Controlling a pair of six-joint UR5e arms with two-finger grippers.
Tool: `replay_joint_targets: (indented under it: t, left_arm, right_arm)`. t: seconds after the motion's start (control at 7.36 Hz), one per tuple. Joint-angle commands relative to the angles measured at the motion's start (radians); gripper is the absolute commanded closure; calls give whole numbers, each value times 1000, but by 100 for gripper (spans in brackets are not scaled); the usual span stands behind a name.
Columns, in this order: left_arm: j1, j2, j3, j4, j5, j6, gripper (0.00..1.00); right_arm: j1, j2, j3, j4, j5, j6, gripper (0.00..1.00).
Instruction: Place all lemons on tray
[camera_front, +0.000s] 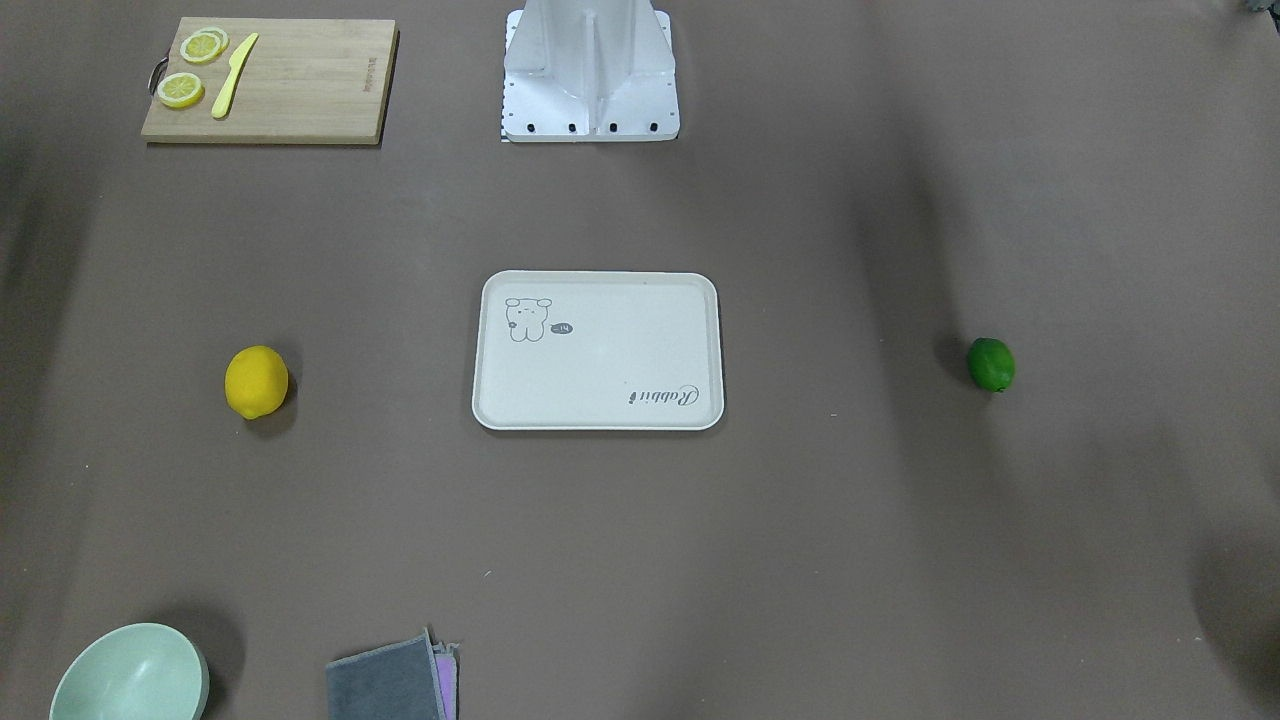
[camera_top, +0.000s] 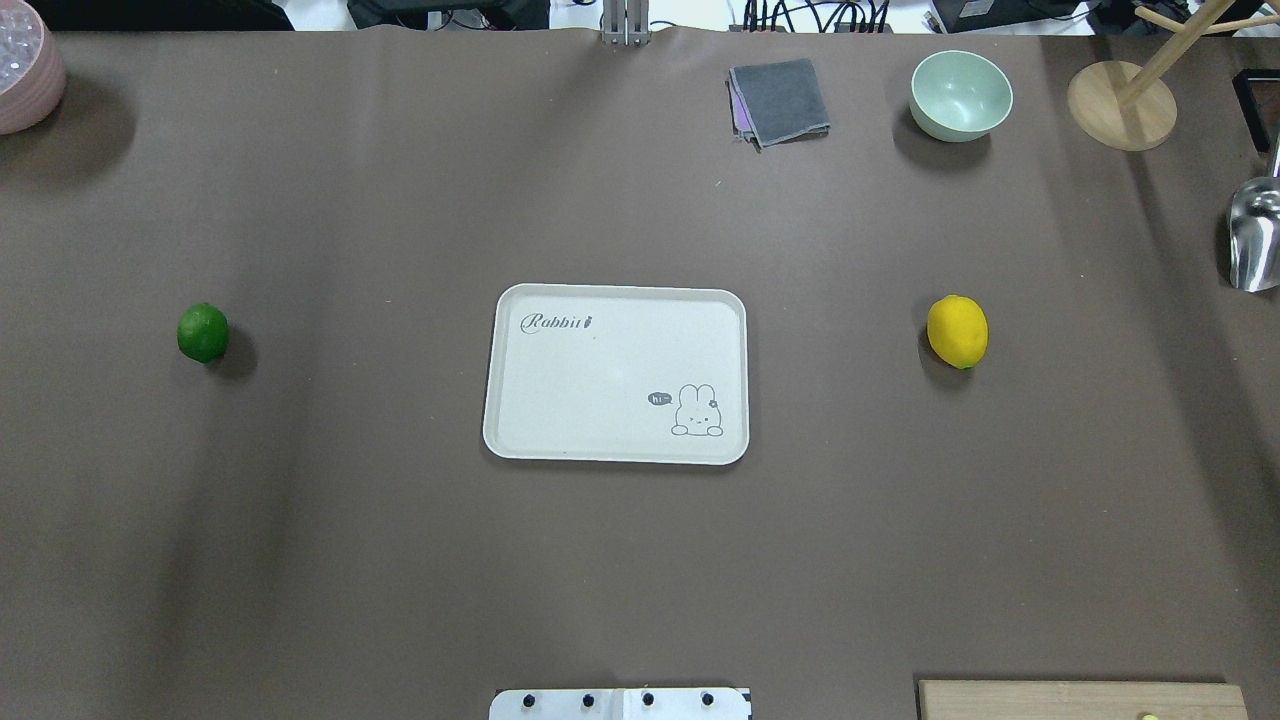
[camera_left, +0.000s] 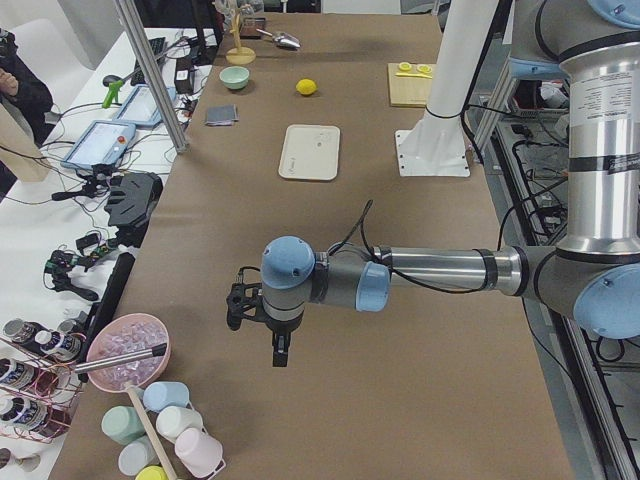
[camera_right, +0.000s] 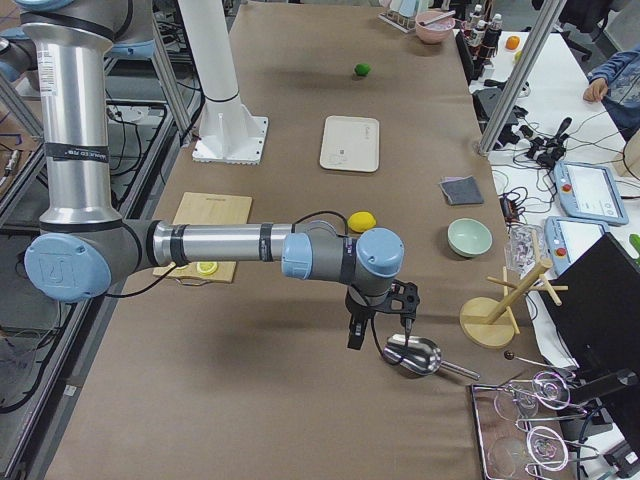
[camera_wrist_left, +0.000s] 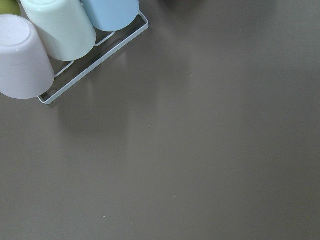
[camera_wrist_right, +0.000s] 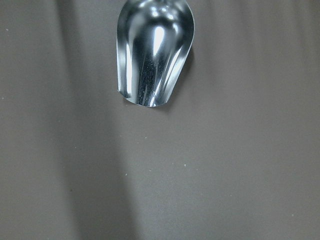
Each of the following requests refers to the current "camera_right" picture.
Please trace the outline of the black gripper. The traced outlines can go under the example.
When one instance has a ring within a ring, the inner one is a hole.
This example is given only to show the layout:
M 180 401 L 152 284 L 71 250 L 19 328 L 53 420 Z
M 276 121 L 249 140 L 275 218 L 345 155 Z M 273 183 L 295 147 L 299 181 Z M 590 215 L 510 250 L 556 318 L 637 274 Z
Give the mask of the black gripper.
M 364 343 L 369 321 L 375 316 L 375 310 L 369 298 L 362 294 L 356 286 L 349 286 L 345 305 L 352 319 L 349 323 L 347 347 L 361 349 Z

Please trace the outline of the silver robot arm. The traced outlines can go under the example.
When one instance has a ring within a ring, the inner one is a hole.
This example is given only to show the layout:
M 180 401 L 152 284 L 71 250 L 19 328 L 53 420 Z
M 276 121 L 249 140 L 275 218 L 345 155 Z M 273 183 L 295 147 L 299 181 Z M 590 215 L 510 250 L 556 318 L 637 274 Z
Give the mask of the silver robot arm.
M 152 7 L 147 1 L 24 1 L 20 8 L 23 30 L 36 47 L 48 171 L 49 207 L 24 260 L 37 289 L 77 303 L 145 269 L 279 262 L 287 277 L 347 287 L 350 348 L 361 347 L 377 313 L 396 314 L 411 328 L 417 289 L 397 277 L 404 246 L 388 229 L 352 238 L 319 222 L 123 219 L 111 203 L 103 64 L 116 46 L 154 46 Z

